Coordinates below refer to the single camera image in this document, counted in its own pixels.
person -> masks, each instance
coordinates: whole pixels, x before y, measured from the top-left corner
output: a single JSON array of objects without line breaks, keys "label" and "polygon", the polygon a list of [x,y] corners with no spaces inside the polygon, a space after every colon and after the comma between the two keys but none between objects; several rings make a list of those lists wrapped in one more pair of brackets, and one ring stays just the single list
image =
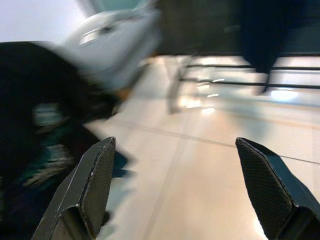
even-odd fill
[{"label": "person", "polygon": [[[0,43],[0,240],[31,239],[59,184],[99,142],[83,123],[117,104],[48,49]],[[127,159],[117,156],[122,177]]]}]

white wall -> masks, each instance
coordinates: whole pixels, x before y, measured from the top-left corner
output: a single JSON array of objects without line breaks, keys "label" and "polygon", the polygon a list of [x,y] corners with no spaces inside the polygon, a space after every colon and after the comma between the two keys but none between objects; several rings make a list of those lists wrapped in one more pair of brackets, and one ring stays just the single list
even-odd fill
[{"label": "white wall", "polygon": [[0,42],[59,44],[85,18],[78,0],[0,0]]}]

tiled floor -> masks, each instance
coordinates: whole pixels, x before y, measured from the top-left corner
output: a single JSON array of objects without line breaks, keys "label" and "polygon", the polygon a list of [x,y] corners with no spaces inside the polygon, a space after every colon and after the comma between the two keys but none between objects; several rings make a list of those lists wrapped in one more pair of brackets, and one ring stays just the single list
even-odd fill
[{"label": "tiled floor", "polygon": [[[115,136],[131,160],[130,175],[112,182],[107,209],[113,217],[98,240],[265,240],[246,191],[236,137],[283,156],[320,201],[318,91],[273,89],[256,96],[251,87],[184,83],[177,99],[181,111],[169,114],[166,96],[173,80],[168,76],[174,71],[172,58],[155,58],[122,112],[88,125],[100,138]],[[256,74],[232,69],[193,74],[257,80]],[[319,84],[310,72],[276,74],[281,82]]]}]

